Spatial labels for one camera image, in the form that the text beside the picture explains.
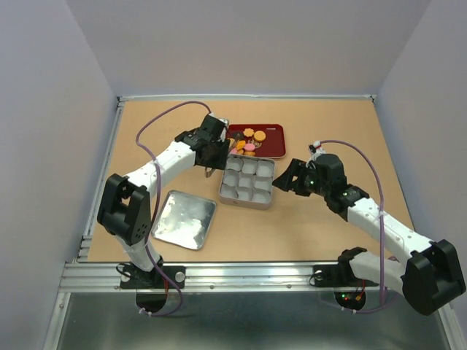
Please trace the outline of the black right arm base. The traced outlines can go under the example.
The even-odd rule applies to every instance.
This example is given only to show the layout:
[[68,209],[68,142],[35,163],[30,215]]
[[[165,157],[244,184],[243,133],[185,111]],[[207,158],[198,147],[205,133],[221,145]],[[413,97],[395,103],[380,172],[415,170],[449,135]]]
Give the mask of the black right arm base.
[[364,252],[367,252],[367,249],[361,247],[345,249],[338,256],[336,262],[314,265],[312,275],[309,278],[309,284],[318,288],[358,286],[360,279],[352,272],[350,260]]

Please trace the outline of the metal serving tongs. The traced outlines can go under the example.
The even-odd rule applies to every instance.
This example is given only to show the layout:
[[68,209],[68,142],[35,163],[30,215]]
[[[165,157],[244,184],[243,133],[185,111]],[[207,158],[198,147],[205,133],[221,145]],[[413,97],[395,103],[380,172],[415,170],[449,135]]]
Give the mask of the metal serving tongs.
[[[232,137],[228,137],[228,140],[230,141],[230,145],[228,148],[228,151],[232,151],[233,149],[236,148],[236,145],[244,139],[243,135],[240,134],[240,132],[233,133]],[[204,176],[206,178],[209,178],[213,175],[214,172],[216,172],[216,168],[204,168]]]

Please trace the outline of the round orange cookie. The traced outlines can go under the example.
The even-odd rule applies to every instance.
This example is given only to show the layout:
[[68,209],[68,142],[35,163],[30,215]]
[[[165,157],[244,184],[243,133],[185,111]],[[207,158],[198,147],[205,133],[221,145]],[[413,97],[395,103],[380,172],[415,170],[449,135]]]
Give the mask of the round orange cookie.
[[257,142],[263,142],[266,139],[266,133],[264,131],[256,131],[253,135],[253,138]]

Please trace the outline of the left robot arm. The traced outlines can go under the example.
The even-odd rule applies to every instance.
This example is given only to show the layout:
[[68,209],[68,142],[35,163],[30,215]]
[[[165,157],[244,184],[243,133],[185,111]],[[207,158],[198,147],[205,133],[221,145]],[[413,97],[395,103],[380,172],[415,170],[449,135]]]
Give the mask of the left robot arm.
[[165,185],[194,166],[223,170],[230,147],[228,126],[227,120],[207,114],[199,127],[176,136],[162,153],[151,155],[148,163],[107,179],[97,222],[122,245],[146,287],[157,286],[163,272],[156,265],[161,256],[148,243],[152,199],[159,199]]

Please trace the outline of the flower orange cookie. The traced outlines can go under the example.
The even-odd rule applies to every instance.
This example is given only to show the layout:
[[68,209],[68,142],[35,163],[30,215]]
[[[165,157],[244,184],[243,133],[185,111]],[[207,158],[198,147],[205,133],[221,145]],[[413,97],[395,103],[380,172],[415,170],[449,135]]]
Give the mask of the flower orange cookie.
[[251,138],[254,136],[255,134],[255,131],[251,128],[245,128],[244,131],[243,131],[243,134],[246,138]]

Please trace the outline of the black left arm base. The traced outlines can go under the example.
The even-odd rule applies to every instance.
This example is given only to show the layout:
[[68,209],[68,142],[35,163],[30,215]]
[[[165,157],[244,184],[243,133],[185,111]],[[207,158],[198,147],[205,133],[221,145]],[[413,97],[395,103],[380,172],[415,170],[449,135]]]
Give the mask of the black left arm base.
[[[153,269],[140,270],[131,262],[119,263],[115,270],[120,274],[121,289],[164,289],[166,284],[162,275]],[[162,271],[180,288],[185,287],[186,269],[181,265],[163,265]]]

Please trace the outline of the silver cookie tin with cups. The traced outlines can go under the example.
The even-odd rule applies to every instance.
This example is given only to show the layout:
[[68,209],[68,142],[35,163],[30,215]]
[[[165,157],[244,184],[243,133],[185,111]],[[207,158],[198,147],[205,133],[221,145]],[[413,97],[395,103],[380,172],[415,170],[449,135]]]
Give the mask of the silver cookie tin with cups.
[[246,209],[269,209],[275,168],[275,161],[266,157],[229,155],[220,182],[220,202]]

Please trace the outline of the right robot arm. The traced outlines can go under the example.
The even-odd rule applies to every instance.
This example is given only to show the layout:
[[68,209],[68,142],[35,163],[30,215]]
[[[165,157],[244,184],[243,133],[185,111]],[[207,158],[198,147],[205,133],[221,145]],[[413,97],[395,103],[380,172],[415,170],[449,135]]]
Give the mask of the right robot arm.
[[421,236],[382,210],[367,192],[348,183],[337,155],[319,155],[309,162],[292,159],[272,184],[304,197],[321,196],[334,214],[368,233],[394,256],[387,260],[362,247],[346,249],[335,264],[312,274],[313,286],[355,287],[370,281],[404,296],[424,316],[466,291],[455,247],[447,240]]

